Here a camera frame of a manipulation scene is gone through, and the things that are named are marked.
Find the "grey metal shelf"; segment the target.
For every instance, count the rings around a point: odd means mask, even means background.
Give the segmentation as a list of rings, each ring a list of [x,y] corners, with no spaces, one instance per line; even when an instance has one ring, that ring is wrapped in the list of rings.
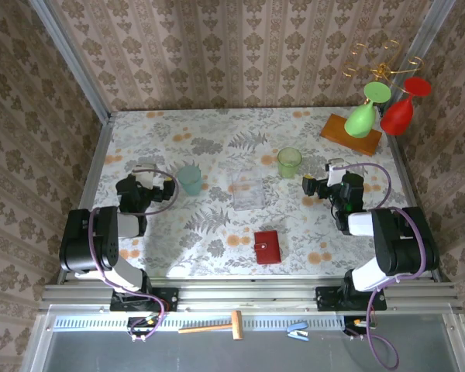
[[[465,372],[465,318],[443,314],[381,314],[374,341],[340,331],[227,330],[179,334],[157,330],[133,342],[121,331],[55,332],[59,315],[122,313],[49,310],[39,315],[20,372]]]

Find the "blue stapler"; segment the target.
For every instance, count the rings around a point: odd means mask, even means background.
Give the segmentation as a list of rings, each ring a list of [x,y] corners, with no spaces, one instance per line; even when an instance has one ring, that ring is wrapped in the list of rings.
[[[308,323],[307,322],[297,322],[288,326],[287,336],[292,339],[298,339],[301,341],[308,342]]]

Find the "red plastic wine glass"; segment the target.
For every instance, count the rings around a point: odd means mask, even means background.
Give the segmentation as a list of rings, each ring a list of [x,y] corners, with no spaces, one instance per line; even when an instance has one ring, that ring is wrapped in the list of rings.
[[[406,97],[394,103],[381,120],[381,128],[391,136],[400,136],[408,128],[414,113],[412,99],[426,97],[431,93],[431,84],[421,77],[410,77],[404,82]]]

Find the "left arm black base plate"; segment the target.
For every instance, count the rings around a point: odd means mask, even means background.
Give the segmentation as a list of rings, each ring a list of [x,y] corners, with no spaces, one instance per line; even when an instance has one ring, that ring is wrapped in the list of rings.
[[[166,312],[177,311],[177,288],[153,288],[152,295],[164,304]],[[110,301],[111,312],[159,312],[160,306],[152,299],[133,294],[112,292]]]

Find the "wide aluminium base rail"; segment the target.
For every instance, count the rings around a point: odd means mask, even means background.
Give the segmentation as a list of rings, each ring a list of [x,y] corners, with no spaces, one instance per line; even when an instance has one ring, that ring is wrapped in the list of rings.
[[[226,313],[239,309],[246,315],[274,312],[299,315],[317,310],[316,290],[339,287],[337,278],[226,278],[166,279],[152,282],[155,288],[176,288],[177,310],[191,313]],[[101,312],[109,310],[111,288],[99,281],[68,279],[63,284],[48,285],[40,302],[40,311]],[[451,283],[428,278],[402,282],[384,289],[374,304],[385,303],[394,314],[458,313],[463,308]]]

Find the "teal plastic cup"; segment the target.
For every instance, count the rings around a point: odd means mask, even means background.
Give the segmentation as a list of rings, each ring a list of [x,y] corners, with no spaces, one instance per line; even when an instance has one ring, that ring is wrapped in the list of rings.
[[[187,165],[182,167],[177,173],[177,179],[182,188],[190,196],[196,196],[202,189],[202,173],[199,167]]]

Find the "aluminium frame post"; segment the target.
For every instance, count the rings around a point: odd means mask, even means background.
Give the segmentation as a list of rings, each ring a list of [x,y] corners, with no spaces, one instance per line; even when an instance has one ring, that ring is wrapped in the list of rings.
[[[411,64],[408,60],[414,60],[414,57],[421,58],[423,60],[422,67],[425,67],[425,55],[433,44],[434,39],[438,35],[441,26],[445,22],[446,17],[449,15],[455,2],[456,0],[433,0],[432,5],[426,17],[423,19],[418,32],[415,34],[410,47],[406,50],[406,53],[400,60],[401,63],[398,68],[400,71],[418,68],[409,67]],[[391,82],[398,85],[398,87],[402,87],[405,79],[411,77],[413,74],[414,72],[398,73]],[[396,87],[391,87],[391,93],[392,95],[390,100],[378,106],[381,117],[387,109],[389,109],[391,105],[397,102],[403,95],[402,91]]]
[[[76,51],[74,42],[70,40],[67,30],[61,25],[60,18],[50,4],[50,0],[29,1],[101,124],[103,126],[108,125],[111,112],[104,103],[102,96],[98,93],[94,80],[89,76],[88,70],[81,60],[81,54]]]

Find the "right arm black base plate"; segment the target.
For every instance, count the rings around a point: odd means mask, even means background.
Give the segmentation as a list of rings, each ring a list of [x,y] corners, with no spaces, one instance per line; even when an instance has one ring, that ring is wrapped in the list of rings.
[[[350,287],[317,287],[315,300],[320,312],[365,311],[371,292],[360,292]]]

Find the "green plastic cup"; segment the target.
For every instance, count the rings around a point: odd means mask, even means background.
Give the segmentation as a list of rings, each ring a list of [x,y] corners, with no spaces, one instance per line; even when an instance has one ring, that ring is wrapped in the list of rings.
[[[285,147],[277,154],[278,173],[282,178],[294,178],[302,162],[301,153],[292,147]]]

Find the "aluminium side rail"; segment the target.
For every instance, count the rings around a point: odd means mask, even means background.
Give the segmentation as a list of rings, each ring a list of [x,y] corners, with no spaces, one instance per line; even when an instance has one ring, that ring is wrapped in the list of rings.
[[[387,142],[391,149],[391,154],[397,168],[401,186],[409,206],[422,206],[422,203],[416,198],[414,187],[408,172],[406,159],[402,156],[398,141],[394,136],[387,135]]]
[[[67,273],[72,271],[68,266],[69,259],[72,256],[72,253],[69,253],[69,249],[73,248],[74,252],[80,250],[81,257],[85,256],[84,252],[88,249],[88,243],[86,242],[88,234],[84,231],[87,229],[89,212],[92,210],[95,203],[95,196],[104,167],[105,157],[112,138],[114,119],[114,116],[111,117],[110,123],[102,127],[79,206],[70,210],[67,214],[67,221],[59,250],[60,273],[57,278],[58,284],[63,284],[66,280]]]

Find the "green plastic wine glass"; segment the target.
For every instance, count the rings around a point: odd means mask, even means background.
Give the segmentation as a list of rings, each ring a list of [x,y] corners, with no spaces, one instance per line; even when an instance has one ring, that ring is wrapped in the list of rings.
[[[346,133],[354,138],[364,138],[373,129],[377,115],[374,104],[385,103],[391,98],[391,89],[379,81],[366,84],[363,93],[366,101],[353,110],[344,124]]]

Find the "wooden mallet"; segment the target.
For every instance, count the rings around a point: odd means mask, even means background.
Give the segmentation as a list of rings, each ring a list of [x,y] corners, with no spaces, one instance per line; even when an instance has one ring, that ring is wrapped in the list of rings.
[[[199,332],[212,332],[212,331],[221,331],[221,330],[230,330],[232,332],[233,340],[242,340],[243,339],[243,317],[241,311],[231,312],[230,322],[221,324],[221,325],[205,325],[199,327],[191,327],[179,329],[177,332],[179,334],[191,334]]]

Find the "floral patterned table cover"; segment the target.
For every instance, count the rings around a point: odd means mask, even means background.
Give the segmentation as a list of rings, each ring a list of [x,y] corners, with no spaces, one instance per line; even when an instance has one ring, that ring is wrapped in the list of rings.
[[[174,204],[155,203],[146,234],[125,239],[120,252],[151,277],[334,276],[365,264],[374,255],[371,238],[345,236],[330,204],[308,197],[302,175],[326,177],[330,159],[343,158],[364,179],[368,208],[383,202],[405,207],[397,168],[386,139],[373,156],[334,144],[319,134],[331,114],[346,108],[250,108],[119,112],[95,196],[95,206],[116,205],[116,183],[137,164],[152,163],[176,174],[182,167],[201,170],[201,191],[181,191]],[[277,154],[300,151],[298,177],[278,173]],[[265,207],[233,208],[231,173],[243,168],[263,177]],[[254,233],[275,230],[281,263],[260,265]]]

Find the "red leather card holder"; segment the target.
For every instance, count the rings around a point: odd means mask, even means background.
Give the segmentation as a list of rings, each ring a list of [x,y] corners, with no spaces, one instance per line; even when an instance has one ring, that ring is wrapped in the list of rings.
[[[280,264],[281,250],[275,230],[254,233],[254,252],[260,265]]]

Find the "clear acrylic slotted box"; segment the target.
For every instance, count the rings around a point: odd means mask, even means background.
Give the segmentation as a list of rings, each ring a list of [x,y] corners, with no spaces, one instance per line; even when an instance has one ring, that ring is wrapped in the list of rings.
[[[233,208],[237,212],[265,207],[262,174],[253,168],[243,168],[231,173]]]

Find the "wooden rack base block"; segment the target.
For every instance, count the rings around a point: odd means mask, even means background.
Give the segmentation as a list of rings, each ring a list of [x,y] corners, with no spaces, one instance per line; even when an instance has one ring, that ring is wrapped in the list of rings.
[[[370,133],[363,138],[356,138],[350,136],[344,129],[346,119],[342,116],[331,114],[326,124],[320,132],[320,136],[331,141],[347,147],[356,152],[373,156],[376,152],[377,145],[379,144],[382,133],[372,129]]]

